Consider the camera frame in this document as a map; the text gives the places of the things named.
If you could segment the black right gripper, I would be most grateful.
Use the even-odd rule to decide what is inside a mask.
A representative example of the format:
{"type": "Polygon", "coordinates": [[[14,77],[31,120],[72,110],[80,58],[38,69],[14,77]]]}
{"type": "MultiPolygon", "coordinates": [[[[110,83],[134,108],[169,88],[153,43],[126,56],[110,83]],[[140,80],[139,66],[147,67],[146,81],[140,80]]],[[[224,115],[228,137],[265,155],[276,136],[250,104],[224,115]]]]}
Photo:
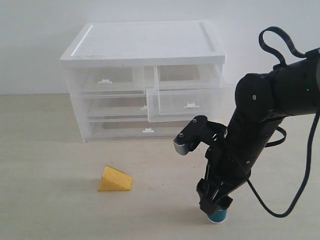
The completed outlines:
{"type": "Polygon", "coordinates": [[[250,175],[251,167],[245,167],[245,161],[250,159],[245,148],[251,133],[239,121],[231,121],[228,126],[210,121],[196,123],[197,142],[209,145],[205,175],[196,187],[199,208],[207,215],[215,214],[219,207],[229,208],[233,202],[230,194],[250,175]],[[211,200],[219,200],[218,205],[211,200]]]}

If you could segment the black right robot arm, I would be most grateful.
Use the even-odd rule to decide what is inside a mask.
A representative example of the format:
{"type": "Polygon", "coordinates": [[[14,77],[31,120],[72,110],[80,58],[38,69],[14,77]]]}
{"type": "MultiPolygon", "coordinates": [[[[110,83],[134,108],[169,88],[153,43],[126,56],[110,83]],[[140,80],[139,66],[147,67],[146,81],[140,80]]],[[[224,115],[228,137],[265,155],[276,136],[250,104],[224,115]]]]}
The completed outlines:
{"type": "Polygon", "coordinates": [[[189,149],[206,143],[204,177],[198,182],[200,209],[208,215],[226,210],[230,193],[249,181],[251,170],[284,118],[314,114],[310,136],[320,117],[320,51],[301,61],[280,64],[269,73],[248,73],[235,89],[236,108],[228,125],[197,116],[188,125],[189,149]]]}

